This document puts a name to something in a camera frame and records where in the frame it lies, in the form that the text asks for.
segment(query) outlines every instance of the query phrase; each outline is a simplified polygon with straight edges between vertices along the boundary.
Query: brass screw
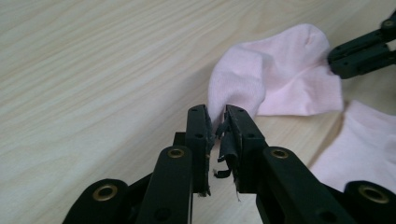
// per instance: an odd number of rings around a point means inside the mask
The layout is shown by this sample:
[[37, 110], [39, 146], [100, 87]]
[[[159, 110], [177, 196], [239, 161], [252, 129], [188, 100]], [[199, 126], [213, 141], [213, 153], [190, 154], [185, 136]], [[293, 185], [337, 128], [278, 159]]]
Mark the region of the brass screw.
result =
[[[103, 194], [103, 192], [101, 194], [101, 191], [104, 190], [104, 189], [110, 189], [110, 192], [105, 194], [105, 195]], [[117, 194], [117, 190], [118, 189], [117, 189], [117, 187], [115, 185], [113, 185], [113, 184], [105, 184], [105, 185], [99, 187], [93, 193], [92, 197], [98, 202], [104, 202], [104, 201], [107, 201], [107, 200], [110, 200], [110, 199], [114, 198], [114, 196], [116, 196], [116, 194]]]
[[168, 157], [177, 159], [184, 156], [184, 150], [179, 148], [172, 148], [168, 151]]
[[393, 26], [393, 21], [384, 21], [384, 26]]
[[382, 191], [367, 185], [359, 187], [359, 193], [366, 199], [375, 203], [388, 203], [389, 198]]
[[278, 159], [286, 159], [289, 156], [289, 153], [282, 149], [273, 149], [271, 151], [271, 155]]

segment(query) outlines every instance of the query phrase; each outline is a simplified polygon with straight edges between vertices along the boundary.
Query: wood grain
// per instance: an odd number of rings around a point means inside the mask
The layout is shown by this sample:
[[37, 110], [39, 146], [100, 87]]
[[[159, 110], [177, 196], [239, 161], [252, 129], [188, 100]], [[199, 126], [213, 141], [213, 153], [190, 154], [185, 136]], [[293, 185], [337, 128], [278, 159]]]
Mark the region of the wood grain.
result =
[[[312, 23], [336, 46], [377, 29], [394, 3], [0, 0], [2, 223], [61, 223], [94, 181], [132, 184], [152, 172], [235, 43]], [[395, 78], [393, 66], [343, 81], [346, 102], [396, 114]], [[256, 118], [271, 145], [306, 164], [341, 120]], [[231, 179], [210, 183], [212, 197], [194, 198], [193, 223], [260, 223], [252, 195], [239, 203]]]

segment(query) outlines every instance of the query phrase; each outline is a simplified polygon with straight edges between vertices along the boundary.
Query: pink cloth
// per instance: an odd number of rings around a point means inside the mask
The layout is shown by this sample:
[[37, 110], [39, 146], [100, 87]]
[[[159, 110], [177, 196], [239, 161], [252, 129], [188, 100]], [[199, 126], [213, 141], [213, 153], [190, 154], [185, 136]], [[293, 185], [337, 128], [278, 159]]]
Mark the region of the pink cloth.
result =
[[210, 78], [208, 112], [219, 124], [225, 105], [256, 115], [314, 115], [342, 110], [341, 80], [326, 61], [329, 42], [310, 24], [231, 47]]
[[396, 193], [396, 116], [351, 102], [339, 136], [311, 172], [340, 191], [347, 182], [366, 180]]

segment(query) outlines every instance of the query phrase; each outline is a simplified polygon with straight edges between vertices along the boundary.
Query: pink sock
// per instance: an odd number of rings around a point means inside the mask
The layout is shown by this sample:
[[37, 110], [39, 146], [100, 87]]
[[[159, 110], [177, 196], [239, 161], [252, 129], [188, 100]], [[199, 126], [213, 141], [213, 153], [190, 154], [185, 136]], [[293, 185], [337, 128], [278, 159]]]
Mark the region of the pink sock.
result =
[[342, 110], [341, 81], [326, 61], [329, 43], [310, 24], [231, 47], [208, 91], [208, 112], [219, 123], [225, 105], [256, 115], [314, 115]]
[[396, 193], [396, 116], [351, 102], [339, 136], [311, 171], [340, 191], [347, 182], [366, 180]]

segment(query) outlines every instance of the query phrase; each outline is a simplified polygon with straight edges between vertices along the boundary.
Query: wooden table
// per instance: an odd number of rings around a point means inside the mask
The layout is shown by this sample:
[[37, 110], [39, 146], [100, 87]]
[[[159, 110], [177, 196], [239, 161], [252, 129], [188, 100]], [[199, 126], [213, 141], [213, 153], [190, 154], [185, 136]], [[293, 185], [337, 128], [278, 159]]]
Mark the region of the wooden table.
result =
[[[61, 223], [91, 183], [152, 172], [206, 103], [211, 71], [238, 42], [312, 23], [332, 46], [379, 28], [394, 0], [0, 0], [0, 217]], [[395, 66], [343, 81], [351, 99], [396, 114]], [[255, 118], [268, 143], [309, 165], [342, 113]], [[212, 167], [218, 151], [212, 154]], [[260, 223], [253, 195], [214, 179], [193, 223]]]

